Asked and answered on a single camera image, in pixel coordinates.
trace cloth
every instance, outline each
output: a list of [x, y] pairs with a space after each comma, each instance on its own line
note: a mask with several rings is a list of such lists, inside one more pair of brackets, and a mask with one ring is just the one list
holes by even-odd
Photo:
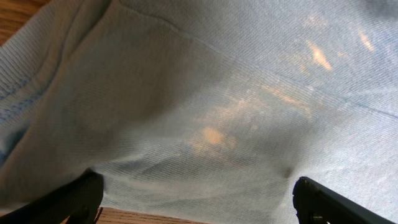
[[55, 0], [0, 49], [0, 206], [297, 223], [306, 175], [398, 222], [397, 1]]

